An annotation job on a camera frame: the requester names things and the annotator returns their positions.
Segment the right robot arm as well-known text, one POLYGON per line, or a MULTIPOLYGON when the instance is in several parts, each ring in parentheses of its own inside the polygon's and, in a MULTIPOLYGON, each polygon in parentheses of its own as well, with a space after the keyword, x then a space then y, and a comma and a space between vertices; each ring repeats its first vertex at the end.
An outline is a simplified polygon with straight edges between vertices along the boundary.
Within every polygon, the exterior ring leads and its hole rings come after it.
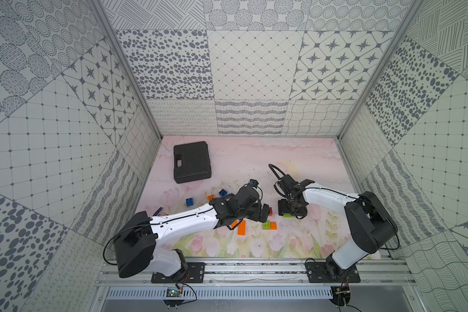
POLYGON ((372 192, 346 194, 323 187, 312 180, 274 184, 289 213, 303 218, 309 204, 319 205, 346 217, 350 239, 326 258, 326 268, 337 275, 364 257, 382 249, 398 234, 398 227, 378 197, 372 192))

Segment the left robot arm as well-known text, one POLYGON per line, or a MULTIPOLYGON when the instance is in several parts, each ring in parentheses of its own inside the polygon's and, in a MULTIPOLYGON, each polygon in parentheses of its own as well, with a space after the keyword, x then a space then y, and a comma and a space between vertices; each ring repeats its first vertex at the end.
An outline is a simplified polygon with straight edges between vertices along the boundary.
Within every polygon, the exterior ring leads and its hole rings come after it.
POLYGON ((118 276, 129 278, 149 269, 181 282, 187 277, 189 266, 183 252, 164 248, 166 243, 199 231, 222 227, 234 230, 233 224, 238 227, 246 219, 265 223, 269 214, 269 205, 261 202, 257 188, 250 184, 235 194, 213 198, 182 213, 163 217, 150 217, 145 211, 137 213, 109 241, 114 247, 118 276))

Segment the black plastic case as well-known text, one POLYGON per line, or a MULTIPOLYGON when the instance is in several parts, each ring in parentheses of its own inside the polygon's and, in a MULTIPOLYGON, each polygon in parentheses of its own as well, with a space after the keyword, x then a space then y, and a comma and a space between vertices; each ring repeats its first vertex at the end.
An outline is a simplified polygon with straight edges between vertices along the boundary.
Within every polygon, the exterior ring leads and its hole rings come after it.
POLYGON ((174 146, 174 181, 177 184, 209 179, 212 176, 205 141, 174 146))

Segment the green circuit board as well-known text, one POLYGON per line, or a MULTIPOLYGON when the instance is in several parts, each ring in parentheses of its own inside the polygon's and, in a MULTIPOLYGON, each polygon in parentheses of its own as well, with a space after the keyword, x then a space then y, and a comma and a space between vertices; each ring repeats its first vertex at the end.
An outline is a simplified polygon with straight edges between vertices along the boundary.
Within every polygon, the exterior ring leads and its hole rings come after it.
POLYGON ((168 287, 165 291, 164 299, 165 300, 183 300, 184 297, 183 297, 182 292, 179 289, 168 287))

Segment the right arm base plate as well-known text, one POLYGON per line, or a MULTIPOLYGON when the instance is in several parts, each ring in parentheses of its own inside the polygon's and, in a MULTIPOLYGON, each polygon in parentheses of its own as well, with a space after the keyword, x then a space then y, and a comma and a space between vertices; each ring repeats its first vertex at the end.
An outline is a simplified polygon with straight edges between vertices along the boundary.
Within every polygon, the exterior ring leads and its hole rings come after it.
POLYGON ((324 261, 308 259, 304 263, 309 283, 360 283, 356 265, 348 269, 324 261))

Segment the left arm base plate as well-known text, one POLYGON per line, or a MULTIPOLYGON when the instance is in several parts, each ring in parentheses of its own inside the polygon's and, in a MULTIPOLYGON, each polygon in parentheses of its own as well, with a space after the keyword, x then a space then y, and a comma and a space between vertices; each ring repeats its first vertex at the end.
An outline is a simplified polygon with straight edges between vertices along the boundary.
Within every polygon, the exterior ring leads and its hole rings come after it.
POLYGON ((167 277, 161 273, 153 273, 152 283, 203 283, 205 274, 204 262, 187 263, 187 268, 182 268, 177 273, 167 277))

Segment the aluminium front rail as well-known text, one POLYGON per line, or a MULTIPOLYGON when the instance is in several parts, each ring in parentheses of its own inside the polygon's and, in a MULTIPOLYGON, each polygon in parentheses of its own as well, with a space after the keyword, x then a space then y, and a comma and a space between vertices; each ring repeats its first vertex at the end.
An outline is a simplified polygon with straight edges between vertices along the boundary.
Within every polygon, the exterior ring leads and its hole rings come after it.
POLYGON ((306 259, 241 259, 188 257, 188 263, 204 263, 200 286, 238 285, 317 285, 339 286, 414 286, 415 279, 403 260, 362 260, 347 270, 348 278, 326 282, 313 269, 322 268, 320 260, 306 259))

